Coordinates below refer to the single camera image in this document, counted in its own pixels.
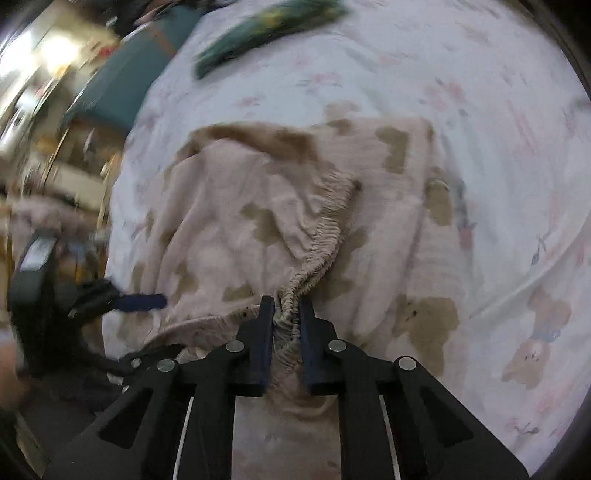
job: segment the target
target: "black clamp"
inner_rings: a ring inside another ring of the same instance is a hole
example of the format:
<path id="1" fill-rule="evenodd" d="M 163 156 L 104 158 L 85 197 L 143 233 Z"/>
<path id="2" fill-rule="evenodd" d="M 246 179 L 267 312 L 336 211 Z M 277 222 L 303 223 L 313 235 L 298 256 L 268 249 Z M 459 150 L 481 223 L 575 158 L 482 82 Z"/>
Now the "black clamp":
<path id="1" fill-rule="evenodd" d="M 41 378 L 60 369 L 86 366 L 119 375 L 141 371 L 144 361 L 175 357 L 180 345 L 133 353 L 120 360 L 91 352 L 82 326 L 111 310 L 146 312 L 163 309 L 163 295 L 125 295 L 109 280 L 78 285 L 58 278 L 59 236 L 38 231 L 32 237 L 8 290 L 11 324 L 22 353 L 20 373 Z"/>
<path id="2" fill-rule="evenodd" d="M 519 460 L 414 358 L 388 362 L 337 338 L 300 301 L 304 382 L 338 395 L 343 480 L 394 480 L 380 395 L 402 480 L 526 480 Z"/>
<path id="3" fill-rule="evenodd" d="M 46 470 L 46 480 L 230 479 L 236 396 L 269 383 L 272 297 L 205 359 L 149 367 Z"/>

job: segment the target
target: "metal screw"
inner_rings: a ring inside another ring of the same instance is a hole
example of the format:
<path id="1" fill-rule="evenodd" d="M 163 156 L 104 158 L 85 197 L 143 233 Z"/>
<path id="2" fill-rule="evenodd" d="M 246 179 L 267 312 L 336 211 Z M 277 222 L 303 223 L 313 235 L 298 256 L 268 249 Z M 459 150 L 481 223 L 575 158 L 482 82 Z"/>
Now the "metal screw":
<path id="1" fill-rule="evenodd" d="M 170 358 L 165 358 L 164 360 L 161 360 L 160 362 L 158 362 L 158 365 L 156 368 L 158 368 L 159 372 L 162 372 L 163 374 L 165 374 L 165 373 L 173 371 L 175 366 L 176 366 L 176 363 L 174 362 L 174 360 L 171 360 Z"/>
<path id="2" fill-rule="evenodd" d="M 347 348 L 347 344 L 342 340 L 331 340 L 329 342 L 329 349 L 333 352 L 342 352 Z"/>
<path id="3" fill-rule="evenodd" d="M 398 366 L 407 372 L 414 370 L 417 367 L 417 363 L 414 358 L 410 358 L 409 356 L 403 356 L 400 360 L 398 360 Z"/>
<path id="4" fill-rule="evenodd" d="M 242 352 L 244 350 L 244 343 L 240 340 L 232 340 L 226 344 L 226 350 L 232 353 Z"/>

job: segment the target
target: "cloth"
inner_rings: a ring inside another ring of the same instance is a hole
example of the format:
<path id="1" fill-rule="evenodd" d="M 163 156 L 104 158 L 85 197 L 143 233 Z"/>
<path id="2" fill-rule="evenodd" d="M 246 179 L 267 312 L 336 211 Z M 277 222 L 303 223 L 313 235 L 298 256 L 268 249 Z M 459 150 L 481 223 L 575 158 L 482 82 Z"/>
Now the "cloth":
<path id="1" fill-rule="evenodd" d="M 341 338 L 390 360 L 413 355 L 460 393 L 446 369 L 462 354 L 459 241 L 428 122 L 205 127 L 142 200 L 128 289 L 163 292 L 170 307 L 109 314 L 118 341 L 183 343 L 180 361 L 202 358 L 257 315 L 262 295 L 277 299 L 271 386 L 265 400 L 238 401 L 233 478 L 338 473 L 334 399 L 310 397 L 300 378 L 304 293 Z"/>
<path id="2" fill-rule="evenodd" d="M 197 77 L 285 35 L 310 30 L 346 13 L 340 0 L 288 0 L 263 10 L 231 29 L 197 58 Z"/>
<path id="3" fill-rule="evenodd" d="M 350 14 L 338 21 L 195 80 L 204 46 L 276 3 L 241 0 L 207 14 L 154 83 L 113 193 L 109 274 L 128 281 L 144 189 L 195 129 L 238 120 L 299 128 L 343 117 L 428 119 L 450 174 L 469 318 L 466 360 L 448 360 L 446 369 L 467 370 L 459 400 L 533 474 L 591 384 L 591 108 L 577 75 L 556 43 L 511 8 L 517 2 L 348 0 Z M 532 337 L 528 301 L 540 287 L 572 314 L 551 327 L 560 336 L 548 342 L 543 369 L 525 374 L 534 381 L 524 382 L 506 367 Z M 109 350 L 127 351 L 112 327 L 105 323 Z M 275 433 L 271 444 L 282 439 Z"/>

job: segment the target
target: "teal cushion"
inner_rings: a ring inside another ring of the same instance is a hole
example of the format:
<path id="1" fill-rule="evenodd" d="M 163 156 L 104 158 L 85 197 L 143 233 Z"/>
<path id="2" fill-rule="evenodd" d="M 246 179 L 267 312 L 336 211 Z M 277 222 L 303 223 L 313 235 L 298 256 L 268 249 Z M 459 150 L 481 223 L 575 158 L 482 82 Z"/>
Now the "teal cushion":
<path id="1" fill-rule="evenodd" d="M 203 8 L 177 5 L 154 22 L 158 37 L 178 50 L 204 12 Z M 154 36 L 154 30 L 144 28 L 121 44 L 90 79 L 66 112 L 62 127 L 75 118 L 83 118 L 127 134 L 148 89 L 170 60 L 169 49 Z"/>

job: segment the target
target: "fitted sheet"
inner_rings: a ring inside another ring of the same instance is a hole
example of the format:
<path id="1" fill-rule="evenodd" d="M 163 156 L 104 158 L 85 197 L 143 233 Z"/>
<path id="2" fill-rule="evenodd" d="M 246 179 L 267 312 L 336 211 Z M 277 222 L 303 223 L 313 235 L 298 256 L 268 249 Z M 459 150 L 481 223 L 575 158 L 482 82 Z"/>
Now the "fitted sheet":
<path id="1" fill-rule="evenodd" d="M 152 85 L 113 191 L 108 275 L 129 284 L 147 214 L 141 197 L 196 128 L 428 119 L 446 164 L 467 288 L 465 353 L 446 365 L 464 379 L 453 392 L 533 473 L 591 384 L 591 109 L 576 74 L 551 39 L 503 3 L 353 0 L 339 22 L 197 80 L 197 54 L 270 4 L 241 0 L 206 15 Z M 111 355 L 129 350 L 115 335 L 121 321 L 103 322 Z M 236 478 L 267 478 L 248 448 L 259 457 L 293 438 L 258 438 L 261 419 L 243 416 L 252 428 L 236 440 L 246 446 L 235 455 Z M 319 479 L 339 478 L 320 455 L 306 461 L 318 463 Z M 282 471 L 291 478 L 289 467 Z"/>

